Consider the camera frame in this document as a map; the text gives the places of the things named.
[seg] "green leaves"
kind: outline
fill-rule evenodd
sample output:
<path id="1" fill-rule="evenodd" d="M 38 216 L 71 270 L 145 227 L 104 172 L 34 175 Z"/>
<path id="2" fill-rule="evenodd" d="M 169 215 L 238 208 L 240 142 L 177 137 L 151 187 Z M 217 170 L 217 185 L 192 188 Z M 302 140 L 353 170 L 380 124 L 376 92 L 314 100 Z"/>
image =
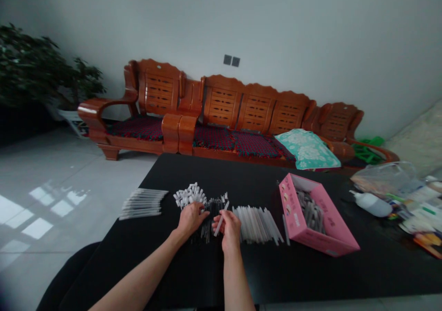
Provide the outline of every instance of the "green leaves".
<path id="1" fill-rule="evenodd" d="M 75 67 L 66 63 L 57 44 L 49 37 L 34 38 L 22 29 L 0 26 L 0 102 L 21 106 L 31 100 L 59 100 L 67 110 L 77 109 L 80 100 L 105 93 L 101 71 L 77 57 Z M 59 92 L 70 90 L 70 99 Z"/>

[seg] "person's left hand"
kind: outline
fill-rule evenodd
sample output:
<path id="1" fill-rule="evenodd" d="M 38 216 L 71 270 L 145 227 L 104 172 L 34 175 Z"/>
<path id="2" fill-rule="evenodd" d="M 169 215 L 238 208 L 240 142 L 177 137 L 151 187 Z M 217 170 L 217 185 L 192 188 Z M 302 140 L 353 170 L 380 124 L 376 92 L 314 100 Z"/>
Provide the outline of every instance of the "person's left hand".
<path id="1" fill-rule="evenodd" d="M 187 205 L 180 215 L 180 222 L 178 223 L 177 231 L 188 239 L 203 223 L 204 219 L 209 216 L 209 211 L 204 211 L 200 214 L 201 210 L 204 209 L 202 203 L 194 202 Z"/>

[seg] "pink cardboard box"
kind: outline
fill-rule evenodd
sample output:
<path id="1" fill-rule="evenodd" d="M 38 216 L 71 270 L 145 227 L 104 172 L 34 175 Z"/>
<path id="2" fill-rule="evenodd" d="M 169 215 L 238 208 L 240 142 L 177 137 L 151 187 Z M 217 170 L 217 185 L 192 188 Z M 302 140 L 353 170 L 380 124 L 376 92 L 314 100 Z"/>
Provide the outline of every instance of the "pink cardboard box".
<path id="1" fill-rule="evenodd" d="M 327 235 L 307 227 L 296 188 L 310 192 L 312 199 L 324 211 Z M 333 257 L 361 249 L 321 183 L 288 174 L 279 184 L 279 191 L 291 240 Z"/>

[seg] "table surface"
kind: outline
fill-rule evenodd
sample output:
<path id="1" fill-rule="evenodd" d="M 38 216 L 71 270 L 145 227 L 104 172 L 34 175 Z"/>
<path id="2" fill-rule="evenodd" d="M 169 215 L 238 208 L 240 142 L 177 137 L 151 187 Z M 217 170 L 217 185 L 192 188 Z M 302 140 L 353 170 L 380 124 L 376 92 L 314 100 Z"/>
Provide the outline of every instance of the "table surface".
<path id="1" fill-rule="evenodd" d="M 208 198 L 227 191 L 231 206 L 267 207 L 285 238 L 277 181 L 282 181 L 288 172 L 324 185 L 361 250 L 332 258 L 294 241 L 291 246 L 276 246 L 273 242 L 242 244 L 245 271 L 256 304 L 442 292 L 440 261 L 409 243 L 400 229 L 389 226 L 390 222 L 376 219 L 356 204 L 342 200 L 348 196 L 347 177 L 162 154 L 140 187 L 170 191 L 162 203 L 163 214 L 116 220 L 60 309 L 87 310 L 160 246 L 177 226 L 180 216 L 172 194 L 190 183 L 198 182 Z M 186 243 L 147 307 L 222 305 L 221 238 L 203 245 Z"/>

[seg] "plant pot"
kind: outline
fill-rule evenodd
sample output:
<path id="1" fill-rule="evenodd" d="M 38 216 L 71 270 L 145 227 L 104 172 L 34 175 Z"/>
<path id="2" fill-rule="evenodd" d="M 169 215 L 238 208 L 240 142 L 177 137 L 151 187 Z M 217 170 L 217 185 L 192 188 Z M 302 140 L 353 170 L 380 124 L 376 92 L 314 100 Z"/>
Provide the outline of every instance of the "plant pot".
<path id="1" fill-rule="evenodd" d="M 89 136 L 89 127 L 78 116 L 77 111 L 63 111 L 57 109 L 58 113 L 64 117 L 78 137 L 86 139 Z"/>

